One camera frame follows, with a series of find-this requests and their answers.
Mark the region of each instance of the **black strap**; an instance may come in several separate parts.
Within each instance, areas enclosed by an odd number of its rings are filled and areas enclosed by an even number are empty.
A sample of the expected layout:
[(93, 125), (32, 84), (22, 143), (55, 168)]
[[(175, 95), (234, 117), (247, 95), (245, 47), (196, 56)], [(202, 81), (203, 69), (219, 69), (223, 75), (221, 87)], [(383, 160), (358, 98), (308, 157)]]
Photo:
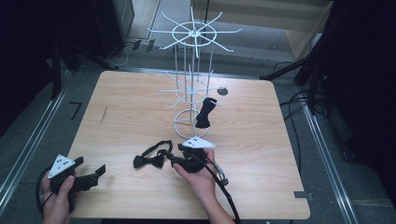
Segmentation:
[(173, 145), (172, 145), (172, 141), (161, 141), (159, 143), (157, 143), (157, 145), (150, 147), (149, 149), (147, 149), (145, 152), (143, 152), (143, 154), (141, 156), (135, 156), (134, 157), (134, 168), (139, 168), (142, 167), (146, 164), (153, 164), (155, 167), (158, 168), (163, 168), (163, 157), (165, 156), (165, 153), (160, 153), (160, 151), (157, 153), (157, 156), (153, 157), (153, 158), (146, 158), (146, 156), (151, 153), (154, 149), (156, 149), (157, 147), (159, 147), (160, 145), (163, 144), (169, 144), (169, 149), (168, 151), (171, 152)]

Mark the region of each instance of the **white triangular tracker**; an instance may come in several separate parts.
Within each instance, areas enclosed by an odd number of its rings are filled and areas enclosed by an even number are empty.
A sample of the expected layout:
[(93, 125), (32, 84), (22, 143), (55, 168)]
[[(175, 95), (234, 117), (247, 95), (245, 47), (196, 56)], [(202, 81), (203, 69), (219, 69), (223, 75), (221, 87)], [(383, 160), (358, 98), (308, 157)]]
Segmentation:
[(67, 168), (71, 167), (74, 164), (75, 164), (74, 161), (59, 154), (56, 157), (55, 162), (52, 164), (52, 168), (50, 168), (48, 175), (49, 179), (55, 177), (56, 175), (60, 174), (62, 171), (66, 170)]
[(216, 144), (206, 141), (200, 137), (193, 137), (182, 144), (185, 147), (200, 148), (200, 147), (215, 147)]

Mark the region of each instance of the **right hand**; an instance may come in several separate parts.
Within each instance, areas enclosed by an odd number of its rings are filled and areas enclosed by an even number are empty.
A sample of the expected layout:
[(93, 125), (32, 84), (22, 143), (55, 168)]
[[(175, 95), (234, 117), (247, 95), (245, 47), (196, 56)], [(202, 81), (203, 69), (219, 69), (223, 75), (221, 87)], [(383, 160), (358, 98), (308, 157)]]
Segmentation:
[[(215, 162), (215, 152), (213, 151), (213, 149), (205, 148), (204, 152), (206, 153), (206, 157), (208, 159)], [(212, 170), (214, 174), (217, 173), (214, 164), (208, 163), (207, 166)], [(202, 169), (198, 173), (190, 174), (177, 163), (174, 163), (173, 167), (179, 175), (181, 175), (189, 182), (192, 191), (198, 199), (202, 200), (203, 197), (207, 197), (209, 195), (216, 197), (216, 182), (213, 179), (212, 174), (210, 174), (209, 171), (206, 170), (206, 168)]]

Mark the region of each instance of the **black clamp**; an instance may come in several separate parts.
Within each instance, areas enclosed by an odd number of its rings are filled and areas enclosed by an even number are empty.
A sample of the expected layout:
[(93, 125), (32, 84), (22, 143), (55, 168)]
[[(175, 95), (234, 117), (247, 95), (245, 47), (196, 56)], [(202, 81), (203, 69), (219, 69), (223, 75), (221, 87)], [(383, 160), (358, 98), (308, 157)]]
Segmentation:
[(166, 158), (171, 161), (172, 165), (177, 163), (181, 165), (188, 173), (197, 173), (201, 171), (207, 164), (206, 154), (203, 148), (185, 147), (181, 144), (177, 144), (177, 147), (183, 152), (184, 158), (176, 157), (174, 154), (164, 149), (158, 151), (158, 154), (166, 155)]
[[(70, 175), (75, 174), (76, 167), (80, 166), (84, 162), (82, 157), (75, 159), (75, 164), (60, 172), (56, 176), (50, 179), (50, 190), (58, 194), (61, 188), (62, 183), (66, 180), (66, 178)], [(73, 188), (69, 190), (68, 200), (69, 200), (69, 212), (73, 212), (75, 209), (74, 204), (74, 194), (79, 191), (86, 191), (91, 189), (91, 187), (95, 187), (98, 185), (98, 179), (101, 175), (106, 172), (106, 165), (101, 166), (99, 169), (95, 171), (94, 174), (84, 175), (75, 177), (75, 182)]]

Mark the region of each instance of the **wooden table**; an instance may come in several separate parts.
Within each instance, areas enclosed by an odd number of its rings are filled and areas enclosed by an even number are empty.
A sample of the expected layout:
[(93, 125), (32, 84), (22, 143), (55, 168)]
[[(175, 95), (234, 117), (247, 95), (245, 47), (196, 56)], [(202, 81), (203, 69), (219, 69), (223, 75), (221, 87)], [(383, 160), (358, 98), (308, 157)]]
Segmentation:
[[(171, 92), (175, 82), (166, 75), (104, 72), (78, 129), (68, 158), (83, 156), (78, 176), (106, 165), (99, 185), (76, 200), (73, 217), (206, 219), (187, 182), (165, 159), (162, 169), (152, 165), (136, 170), (133, 160), (162, 140), (186, 139), (174, 130), (176, 114), (186, 108)], [(215, 143), (216, 162), (230, 184), (226, 189), (242, 219), (305, 219), (307, 200), (290, 140), (271, 82), (233, 78), (210, 79), (210, 87), (227, 87), (210, 114), (205, 140)], [(217, 188), (223, 207), (233, 216)]]

